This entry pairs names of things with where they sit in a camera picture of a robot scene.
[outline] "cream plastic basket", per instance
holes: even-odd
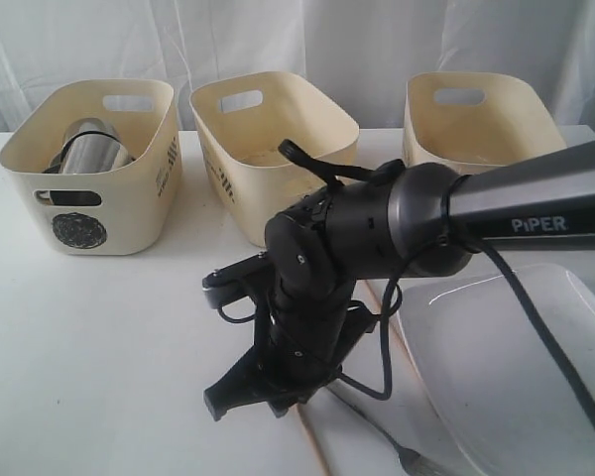
[[[225,98],[259,91],[262,101],[222,112]],[[269,71],[200,87],[191,107],[209,179],[249,241],[264,246],[267,221],[323,186],[277,152],[291,139],[313,157],[354,162],[359,126],[302,77]]]
[[[112,110],[108,99],[149,100],[150,110]],[[72,122],[111,123],[136,161],[100,174],[43,174]],[[0,151],[23,201],[49,244],[68,254],[126,255],[156,241],[179,185],[181,164],[174,91],[140,79],[80,81],[54,92]],[[97,206],[56,206],[46,190],[88,190]]]
[[[461,97],[480,93],[481,100],[441,102],[443,92],[455,93],[452,98],[459,92]],[[542,101],[520,79],[489,72],[430,72],[408,82],[408,166],[439,162],[461,174],[479,174],[565,147]]]

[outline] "robotic arm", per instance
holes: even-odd
[[[228,320],[223,306],[244,297],[256,305],[242,320],[255,322],[253,346],[205,391],[216,420],[260,402],[281,416],[337,378],[361,386],[341,364],[396,309],[370,313],[352,299],[357,280],[391,279],[394,288],[401,276],[450,276],[479,251],[476,241],[496,249],[595,248],[595,142],[472,177],[432,163],[333,166],[291,141],[280,151],[326,186],[268,222],[267,252],[203,280],[210,305]],[[344,185],[341,176],[360,181]],[[472,241],[453,239],[463,236]],[[388,380],[385,372],[383,393],[364,390],[384,400]]]

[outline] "white curtain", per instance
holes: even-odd
[[[168,81],[193,129],[191,88],[270,69],[362,127],[401,126],[414,74],[485,70],[595,130],[595,0],[0,0],[0,131],[92,77]]]

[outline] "white table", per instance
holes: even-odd
[[[399,157],[401,142],[401,130],[363,131],[358,162]],[[50,250],[0,168],[0,475],[318,474],[295,414],[275,419],[256,405],[215,423],[204,406],[203,389],[251,345],[251,326],[220,320],[200,281],[257,249],[210,190],[195,133],[181,133],[181,149],[163,235],[128,257]],[[595,293],[595,252],[508,256],[559,263]],[[492,269],[476,257],[463,274]],[[466,468],[410,363],[393,353],[391,400],[359,400],[401,443]],[[381,386],[376,335],[345,369]],[[319,392],[307,409],[335,474],[402,474],[390,447],[331,397]]]

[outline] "basket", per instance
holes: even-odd
[[[223,112],[223,105],[252,91],[257,103]],[[190,102],[209,179],[255,245],[264,246],[270,218],[323,186],[280,155],[284,139],[323,161],[354,162],[359,126],[296,74],[270,71],[221,80],[197,89]]]
[[[112,107],[148,101],[147,110]],[[136,158],[100,174],[43,174],[61,149],[68,125],[97,117],[113,125]],[[54,92],[0,151],[0,164],[49,244],[79,255],[127,255],[154,243],[168,215],[181,172],[174,91],[153,80],[87,80]],[[87,190],[96,206],[57,206],[40,192]]]
[[[536,92],[520,79],[430,72],[408,82],[408,166],[439,162],[460,174],[479,174],[565,147]]]

